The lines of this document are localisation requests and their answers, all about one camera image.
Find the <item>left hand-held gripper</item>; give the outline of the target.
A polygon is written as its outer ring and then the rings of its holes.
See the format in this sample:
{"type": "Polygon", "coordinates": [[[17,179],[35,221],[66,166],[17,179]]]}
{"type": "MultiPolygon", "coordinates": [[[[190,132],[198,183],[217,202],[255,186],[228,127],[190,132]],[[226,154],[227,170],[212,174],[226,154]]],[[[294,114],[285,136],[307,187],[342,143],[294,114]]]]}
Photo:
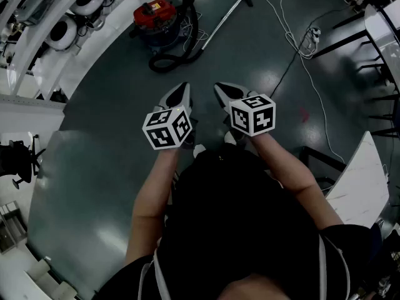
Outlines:
{"type": "Polygon", "coordinates": [[[188,82],[174,86],[160,99],[142,126],[154,150],[194,147],[198,120],[191,117],[192,108],[188,82]]]}

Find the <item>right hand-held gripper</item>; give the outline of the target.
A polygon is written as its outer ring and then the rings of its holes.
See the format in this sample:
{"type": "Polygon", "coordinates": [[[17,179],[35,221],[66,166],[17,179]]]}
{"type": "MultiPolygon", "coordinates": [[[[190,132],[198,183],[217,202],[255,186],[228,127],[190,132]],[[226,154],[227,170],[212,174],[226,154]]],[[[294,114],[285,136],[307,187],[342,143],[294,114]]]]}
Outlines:
{"type": "Polygon", "coordinates": [[[214,92],[233,129],[253,137],[276,127],[276,103],[265,94],[230,82],[217,82],[214,92]]]}

